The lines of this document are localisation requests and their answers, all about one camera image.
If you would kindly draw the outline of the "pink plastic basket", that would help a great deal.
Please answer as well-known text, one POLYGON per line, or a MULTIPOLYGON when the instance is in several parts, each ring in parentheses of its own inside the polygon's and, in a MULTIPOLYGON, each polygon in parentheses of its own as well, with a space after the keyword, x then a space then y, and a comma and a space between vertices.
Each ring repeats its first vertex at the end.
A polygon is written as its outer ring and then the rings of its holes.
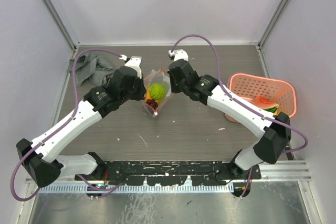
POLYGON ((248 102, 260 95, 278 103, 276 114, 283 112, 293 118, 298 113, 296 91, 286 81, 236 73, 228 79, 227 87, 248 102))

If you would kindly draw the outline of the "orange mango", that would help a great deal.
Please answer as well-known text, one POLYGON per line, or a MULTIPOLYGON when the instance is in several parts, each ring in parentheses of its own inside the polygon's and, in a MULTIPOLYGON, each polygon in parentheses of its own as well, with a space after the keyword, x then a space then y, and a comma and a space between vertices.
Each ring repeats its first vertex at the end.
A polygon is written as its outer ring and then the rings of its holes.
POLYGON ((147 102, 148 100, 152 100, 152 97, 150 96, 149 91, 146 93, 145 101, 147 102))

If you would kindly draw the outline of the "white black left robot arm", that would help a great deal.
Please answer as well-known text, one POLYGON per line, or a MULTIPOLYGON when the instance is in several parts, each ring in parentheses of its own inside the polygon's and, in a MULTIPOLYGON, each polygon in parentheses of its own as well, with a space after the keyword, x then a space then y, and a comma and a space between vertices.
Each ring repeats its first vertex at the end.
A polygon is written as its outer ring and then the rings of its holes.
POLYGON ((59 177, 77 174, 101 179, 107 168, 96 153, 63 156, 60 152, 85 129, 126 101, 141 101, 145 94, 139 67, 117 69, 105 85, 92 88, 73 112, 46 133, 32 141, 24 138, 17 143, 19 157, 24 159, 23 167, 38 187, 46 187, 59 177))

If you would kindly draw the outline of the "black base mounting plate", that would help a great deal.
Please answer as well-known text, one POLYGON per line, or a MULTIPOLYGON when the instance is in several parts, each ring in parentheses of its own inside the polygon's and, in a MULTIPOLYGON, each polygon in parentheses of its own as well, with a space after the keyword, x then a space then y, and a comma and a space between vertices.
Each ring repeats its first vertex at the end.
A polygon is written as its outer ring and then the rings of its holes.
POLYGON ((228 181, 245 180, 248 172, 234 174, 231 164, 223 161, 113 161, 106 162, 100 176, 84 175, 87 181, 105 179, 110 185, 129 186, 183 185, 189 178, 192 186, 226 185, 228 181))

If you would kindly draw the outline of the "dark red grape bunch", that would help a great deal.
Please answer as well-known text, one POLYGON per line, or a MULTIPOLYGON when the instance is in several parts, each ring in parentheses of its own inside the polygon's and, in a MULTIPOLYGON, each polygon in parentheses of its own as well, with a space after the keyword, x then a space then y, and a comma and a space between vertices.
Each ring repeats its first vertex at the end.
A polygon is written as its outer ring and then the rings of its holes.
POLYGON ((158 103, 154 99, 148 99, 146 104, 150 106, 152 109, 156 110, 158 108, 158 103))

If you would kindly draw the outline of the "aluminium left frame post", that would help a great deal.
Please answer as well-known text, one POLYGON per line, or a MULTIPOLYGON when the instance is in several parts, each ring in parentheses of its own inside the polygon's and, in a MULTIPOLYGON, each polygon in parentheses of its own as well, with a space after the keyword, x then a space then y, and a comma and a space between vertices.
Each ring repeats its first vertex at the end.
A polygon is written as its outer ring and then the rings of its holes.
POLYGON ((47 8, 49 14, 54 20, 56 26, 64 37, 69 47, 75 51, 78 49, 79 42, 73 28, 70 25, 69 20, 64 13, 64 10, 59 0, 42 0, 43 4, 47 8))

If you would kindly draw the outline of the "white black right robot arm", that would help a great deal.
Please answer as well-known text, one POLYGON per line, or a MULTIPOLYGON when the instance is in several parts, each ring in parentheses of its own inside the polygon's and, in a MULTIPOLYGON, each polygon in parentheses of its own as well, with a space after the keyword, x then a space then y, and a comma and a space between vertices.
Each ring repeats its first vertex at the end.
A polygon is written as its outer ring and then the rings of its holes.
POLYGON ((229 115, 258 138, 230 161, 228 171, 233 177, 245 177, 251 167, 262 162, 277 162, 291 139, 291 131, 286 127, 290 123, 288 115, 282 112, 274 115, 243 100, 216 78, 208 74, 199 76, 184 59, 171 63, 168 74, 174 93, 184 93, 193 101, 229 115))

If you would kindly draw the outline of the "clear zip top bag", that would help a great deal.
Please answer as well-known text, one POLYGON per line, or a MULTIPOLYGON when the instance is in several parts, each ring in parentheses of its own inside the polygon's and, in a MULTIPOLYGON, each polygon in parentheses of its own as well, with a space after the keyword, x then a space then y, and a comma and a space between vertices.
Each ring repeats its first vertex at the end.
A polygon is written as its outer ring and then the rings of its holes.
POLYGON ((146 95, 142 103, 143 111, 146 115, 156 118, 163 105, 173 95, 170 76, 163 68, 152 70, 144 78, 144 86, 146 88, 146 95))

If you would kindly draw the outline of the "aluminium right frame post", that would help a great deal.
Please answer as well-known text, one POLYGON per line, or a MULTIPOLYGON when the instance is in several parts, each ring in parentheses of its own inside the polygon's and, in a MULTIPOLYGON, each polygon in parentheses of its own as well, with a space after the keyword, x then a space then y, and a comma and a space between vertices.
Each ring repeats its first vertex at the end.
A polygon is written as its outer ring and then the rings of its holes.
POLYGON ((265 43, 267 42, 270 34, 272 33, 273 29, 275 28, 276 24, 278 23, 280 17, 282 16, 283 12, 285 11, 286 7, 288 6, 290 0, 280 0, 270 22, 268 23, 257 47, 259 50, 262 50, 265 43))

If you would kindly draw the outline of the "watermelon slice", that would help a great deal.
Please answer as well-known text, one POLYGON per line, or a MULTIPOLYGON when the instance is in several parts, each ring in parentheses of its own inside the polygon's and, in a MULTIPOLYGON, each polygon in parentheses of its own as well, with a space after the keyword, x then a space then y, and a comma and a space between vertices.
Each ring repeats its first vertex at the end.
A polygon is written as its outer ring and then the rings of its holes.
POLYGON ((271 113, 276 113, 279 108, 278 103, 270 101, 260 95, 252 99, 251 104, 255 105, 256 107, 262 110, 265 110, 271 113))

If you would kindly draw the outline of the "green custard apple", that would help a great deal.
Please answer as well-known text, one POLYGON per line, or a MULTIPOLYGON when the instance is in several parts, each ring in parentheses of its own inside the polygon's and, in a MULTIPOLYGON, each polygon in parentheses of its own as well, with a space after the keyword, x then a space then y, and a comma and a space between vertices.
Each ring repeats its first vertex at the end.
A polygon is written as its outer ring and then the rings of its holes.
POLYGON ((165 87, 160 83, 154 83, 150 86, 149 93, 155 101, 161 100, 165 97, 165 87))

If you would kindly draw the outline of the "aluminium frame post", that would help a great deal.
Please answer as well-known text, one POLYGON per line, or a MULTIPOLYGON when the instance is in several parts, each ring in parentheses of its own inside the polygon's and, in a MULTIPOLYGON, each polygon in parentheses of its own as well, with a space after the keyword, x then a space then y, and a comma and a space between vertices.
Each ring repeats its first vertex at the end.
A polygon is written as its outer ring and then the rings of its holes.
POLYGON ((69 20, 64 13, 64 10, 59 0, 42 0, 43 4, 47 8, 49 14, 54 20, 56 26, 64 37, 69 47, 75 51, 78 49, 79 42, 73 28, 70 25, 69 20))
POLYGON ((259 50, 262 50, 265 43, 267 42, 270 34, 272 33, 273 29, 275 28, 276 24, 278 23, 280 17, 282 16, 283 12, 285 11, 286 7, 288 6, 290 0, 280 0, 270 22, 268 23, 257 47, 259 50))

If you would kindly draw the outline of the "green crumpled cloth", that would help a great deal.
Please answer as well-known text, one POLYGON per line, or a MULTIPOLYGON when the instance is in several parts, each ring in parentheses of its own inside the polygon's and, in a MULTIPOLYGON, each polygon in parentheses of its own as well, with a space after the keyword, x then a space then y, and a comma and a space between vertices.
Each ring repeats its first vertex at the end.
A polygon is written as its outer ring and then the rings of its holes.
POLYGON ((114 71, 115 67, 107 57, 94 52, 85 53, 76 63, 76 87, 80 87, 87 80, 96 86, 104 85, 114 71))

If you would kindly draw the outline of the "aluminium front rail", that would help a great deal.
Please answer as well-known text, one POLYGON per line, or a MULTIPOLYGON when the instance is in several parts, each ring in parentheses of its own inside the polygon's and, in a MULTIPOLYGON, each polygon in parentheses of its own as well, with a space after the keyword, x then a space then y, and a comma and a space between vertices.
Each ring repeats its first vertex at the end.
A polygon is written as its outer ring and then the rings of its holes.
MULTIPOLYGON (((80 162, 71 165, 63 160, 62 162, 42 164, 40 168, 32 169, 30 176, 38 187, 46 187, 62 177, 80 180, 84 175, 100 176, 106 169, 105 165, 106 162, 99 162, 97 164, 94 162, 80 162)), ((248 172, 248 178, 255 181, 291 181, 310 180, 311 176, 305 162, 281 161, 274 165, 262 163, 254 166, 252 172, 248 172)), ((232 180, 228 181, 227 184, 230 182, 244 182, 246 180, 232 180)))

